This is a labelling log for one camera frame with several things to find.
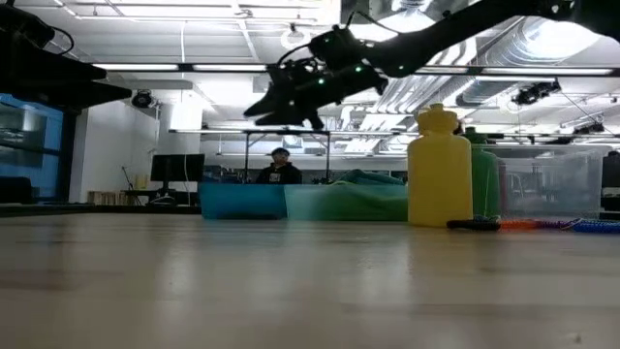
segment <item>ceiling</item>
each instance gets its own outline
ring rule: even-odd
[[[450,3],[448,0],[428,1],[432,2],[429,17],[431,10],[437,11],[433,5],[438,7]],[[459,8],[467,4],[467,0],[451,2],[460,4]],[[294,47],[304,35],[325,32],[330,25],[341,20],[339,0],[16,0],[16,5],[71,33],[77,44],[72,51],[74,58],[106,63],[271,63],[288,48]],[[148,20],[137,19],[137,16],[147,17]],[[291,33],[291,22],[297,23],[298,32]],[[413,20],[409,23],[417,23],[418,27],[399,29],[418,30],[428,25]],[[481,33],[471,42],[473,50],[462,44],[459,49],[455,48],[457,54],[445,52],[444,56],[436,57],[436,64],[484,64],[483,60],[479,60],[485,58],[482,51],[498,49],[502,44],[498,38],[506,34],[504,30],[510,24],[506,22]],[[565,34],[555,39],[564,46],[574,40],[571,33]],[[493,40],[500,41],[495,46],[488,45]],[[55,39],[55,43],[59,47],[67,45],[60,37]],[[553,64],[620,66],[620,45],[600,38],[583,51],[557,59]],[[153,81],[150,88],[158,90],[156,92],[160,98],[172,102],[177,92],[158,87],[163,86],[161,81],[188,80],[202,92],[202,97],[211,106],[204,114],[204,122],[230,127],[246,125],[239,123],[243,120],[242,112],[263,96],[264,92],[256,86],[257,79],[264,79],[259,76],[133,73],[110,74],[109,80]],[[422,84],[426,82],[420,79],[395,80],[391,85],[405,85],[404,81],[410,84],[410,94],[406,94],[407,90],[401,91],[403,98],[413,98],[412,92],[417,93],[417,87],[421,89],[420,86],[426,86]],[[560,79],[560,83],[563,94],[554,94],[535,106],[516,110],[509,106],[510,96],[523,83],[515,82],[511,88],[486,100],[478,110],[466,110],[464,121],[476,125],[483,132],[569,133],[560,127],[562,123],[579,119],[585,113],[604,111],[604,123],[608,130],[615,133],[617,129],[620,132],[620,108],[616,107],[617,99],[614,98],[615,95],[620,97],[620,79],[570,78]],[[419,99],[420,107],[433,101],[443,101],[450,89],[457,85],[455,79],[434,80],[425,87],[427,98]],[[395,89],[389,93],[391,95],[380,97],[374,91],[366,91],[347,99],[346,104],[377,107],[389,96],[400,96]],[[321,114],[327,119],[338,119],[343,115],[343,108],[329,106],[322,109]],[[413,115],[415,109],[407,113]],[[357,127],[361,126],[365,115],[366,109],[353,112],[352,117],[359,119]],[[393,124],[402,129],[415,124],[413,118],[407,115],[385,115],[384,118],[398,118],[399,121],[377,123],[384,125],[379,127]]]

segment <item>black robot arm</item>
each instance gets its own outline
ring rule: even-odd
[[[334,26],[307,45],[313,57],[268,65],[272,85],[245,115],[266,114],[257,125],[300,125],[308,119],[322,129],[318,108],[371,87],[381,94],[385,76],[412,75],[438,52],[513,16],[572,21],[620,42],[618,14],[618,0],[481,0],[426,29],[381,43],[365,43],[347,27]]]

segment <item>wooden table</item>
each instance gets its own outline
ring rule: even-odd
[[[0,219],[3,348],[608,349],[619,325],[620,238]]]

